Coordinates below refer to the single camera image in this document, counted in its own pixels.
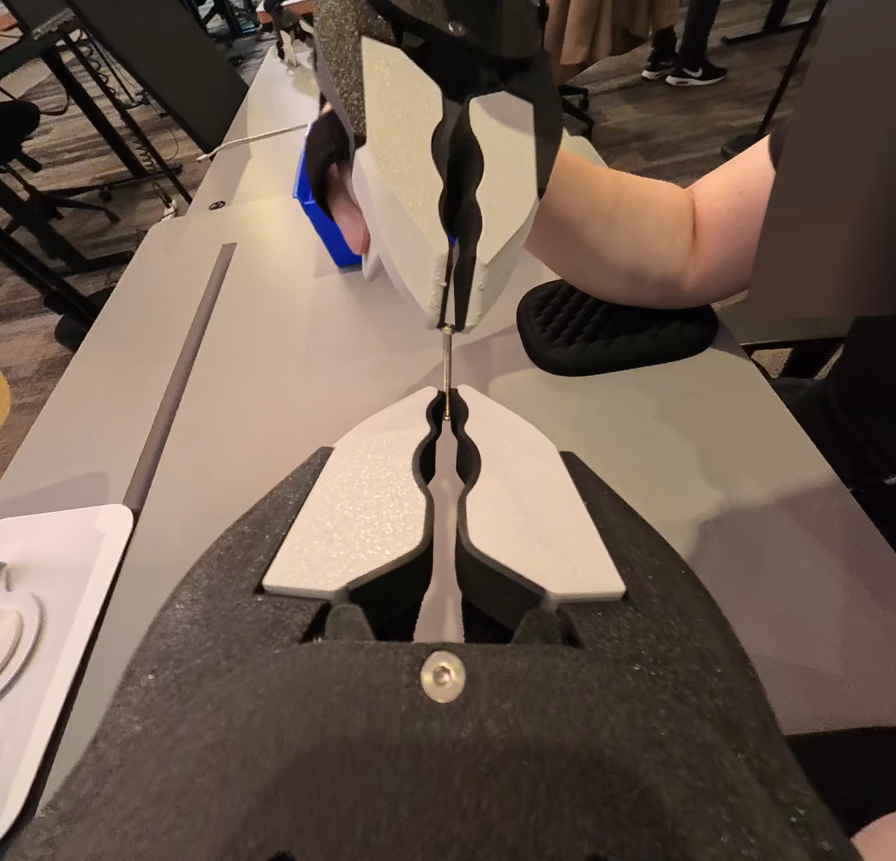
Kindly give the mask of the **tan coat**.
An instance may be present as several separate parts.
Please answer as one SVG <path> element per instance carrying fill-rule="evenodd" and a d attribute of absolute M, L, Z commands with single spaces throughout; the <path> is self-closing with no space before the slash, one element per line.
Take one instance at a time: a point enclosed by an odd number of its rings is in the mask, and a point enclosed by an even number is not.
<path fill-rule="evenodd" d="M 559 68 L 625 54 L 675 26 L 680 0 L 546 0 L 545 47 Z"/>

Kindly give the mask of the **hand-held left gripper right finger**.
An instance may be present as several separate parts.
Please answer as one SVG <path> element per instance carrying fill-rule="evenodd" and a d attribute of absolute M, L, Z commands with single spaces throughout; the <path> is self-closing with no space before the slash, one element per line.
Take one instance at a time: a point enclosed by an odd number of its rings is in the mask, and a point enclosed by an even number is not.
<path fill-rule="evenodd" d="M 506 629 L 537 608 L 621 600 L 623 578 L 554 443 L 469 385 L 451 406 L 463 600 Z"/>

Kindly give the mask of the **black high-back chair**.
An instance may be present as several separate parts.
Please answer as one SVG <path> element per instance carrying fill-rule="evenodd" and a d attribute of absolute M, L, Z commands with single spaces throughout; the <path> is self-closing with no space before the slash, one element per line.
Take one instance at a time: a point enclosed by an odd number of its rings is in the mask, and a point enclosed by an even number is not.
<path fill-rule="evenodd" d="M 178 0 L 65 1 L 200 150 L 224 141 L 248 86 Z"/>

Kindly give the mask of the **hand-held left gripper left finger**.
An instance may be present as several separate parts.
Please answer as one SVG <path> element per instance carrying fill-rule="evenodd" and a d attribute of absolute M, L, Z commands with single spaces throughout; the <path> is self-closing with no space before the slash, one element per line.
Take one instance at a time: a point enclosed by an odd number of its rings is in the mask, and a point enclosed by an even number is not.
<path fill-rule="evenodd" d="M 373 627 L 419 609 L 433 570 L 434 445 L 444 395 L 422 388 L 336 442 L 275 553 L 266 593 L 360 607 Z"/>

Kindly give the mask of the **person's left forearm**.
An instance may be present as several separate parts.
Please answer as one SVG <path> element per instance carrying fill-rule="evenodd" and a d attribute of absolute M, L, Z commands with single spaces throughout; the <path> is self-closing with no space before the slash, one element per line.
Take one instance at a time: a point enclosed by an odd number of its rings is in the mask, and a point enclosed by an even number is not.
<path fill-rule="evenodd" d="M 890 812 L 869 822 L 851 842 L 863 860 L 895 860 L 896 813 Z"/>

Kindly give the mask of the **black wrist rest pad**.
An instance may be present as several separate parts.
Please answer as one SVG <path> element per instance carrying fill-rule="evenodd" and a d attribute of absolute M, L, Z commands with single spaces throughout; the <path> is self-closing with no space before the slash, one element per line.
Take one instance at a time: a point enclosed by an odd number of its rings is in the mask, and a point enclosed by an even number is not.
<path fill-rule="evenodd" d="M 709 305 L 682 310 L 625 306 L 594 298 L 562 280 L 523 295 L 516 321 L 532 363 L 561 377 L 678 362 L 710 347 L 720 327 Z"/>

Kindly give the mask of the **person's right hand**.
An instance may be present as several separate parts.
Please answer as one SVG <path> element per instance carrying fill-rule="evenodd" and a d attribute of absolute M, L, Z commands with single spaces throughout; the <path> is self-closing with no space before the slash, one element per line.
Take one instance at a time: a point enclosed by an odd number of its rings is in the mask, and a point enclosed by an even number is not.
<path fill-rule="evenodd" d="M 330 218 L 340 228 L 350 250 L 364 258 L 370 250 L 370 233 L 357 201 L 348 163 L 330 165 L 326 178 L 326 199 Z"/>

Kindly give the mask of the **black office chair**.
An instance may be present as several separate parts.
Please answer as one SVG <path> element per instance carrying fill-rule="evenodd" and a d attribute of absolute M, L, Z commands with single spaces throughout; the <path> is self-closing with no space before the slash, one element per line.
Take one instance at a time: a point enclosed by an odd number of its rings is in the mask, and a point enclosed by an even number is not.
<path fill-rule="evenodd" d="M 67 208 L 100 212 L 112 225 L 120 223 L 120 217 L 107 205 L 82 200 L 82 196 L 95 191 L 95 187 L 77 186 L 42 191 L 15 169 L 15 165 L 18 164 L 30 172 L 42 171 L 42 164 L 28 155 L 23 148 L 39 124 L 40 111 L 37 105 L 20 100 L 1 103 L 2 174 L 11 176 L 24 189 L 28 205 L 43 217 L 62 219 L 61 210 Z"/>

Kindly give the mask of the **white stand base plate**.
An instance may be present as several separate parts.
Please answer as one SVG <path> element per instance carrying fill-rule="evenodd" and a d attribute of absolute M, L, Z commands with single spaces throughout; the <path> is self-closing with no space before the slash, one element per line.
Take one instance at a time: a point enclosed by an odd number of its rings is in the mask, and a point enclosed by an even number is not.
<path fill-rule="evenodd" d="M 123 505 L 1 521 L 1 836 L 25 811 L 133 530 Z"/>

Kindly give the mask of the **person's right forearm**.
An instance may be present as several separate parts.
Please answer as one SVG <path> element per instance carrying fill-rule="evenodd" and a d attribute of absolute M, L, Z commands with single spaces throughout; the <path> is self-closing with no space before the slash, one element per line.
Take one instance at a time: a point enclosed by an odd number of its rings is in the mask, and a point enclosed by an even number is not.
<path fill-rule="evenodd" d="M 561 150 L 525 249 L 583 293 L 688 309 L 749 286 L 776 176 L 770 137 L 689 187 Z"/>

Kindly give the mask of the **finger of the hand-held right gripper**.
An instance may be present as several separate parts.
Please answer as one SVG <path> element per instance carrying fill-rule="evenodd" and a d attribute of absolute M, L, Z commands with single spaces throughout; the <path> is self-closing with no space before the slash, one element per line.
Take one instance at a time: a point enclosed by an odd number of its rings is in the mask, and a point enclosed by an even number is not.
<path fill-rule="evenodd" d="M 363 37 L 361 54 L 360 208 L 370 238 L 364 277 L 386 274 L 420 308 L 426 328 L 454 330 L 450 241 L 439 209 L 443 181 L 432 150 L 442 90 L 398 47 Z"/>
<path fill-rule="evenodd" d="M 476 96 L 460 126 L 454 328 L 470 332 L 510 283 L 539 206 L 533 106 L 507 92 Z"/>

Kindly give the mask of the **blue plastic bin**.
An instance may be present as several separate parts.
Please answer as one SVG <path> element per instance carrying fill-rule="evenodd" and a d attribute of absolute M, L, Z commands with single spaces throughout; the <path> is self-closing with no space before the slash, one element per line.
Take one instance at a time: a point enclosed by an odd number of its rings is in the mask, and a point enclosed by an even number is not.
<path fill-rule="evenodd" d="M 307 141 L 304 140 L 297 159 L 292 197 L 308 219 L 308 223 L 332 265 L 340 272 L 361 271 L 362 256 L 350 249 L 340 228 L 323 212 L 315 200 L 306 166 L 306 145 Z"/>

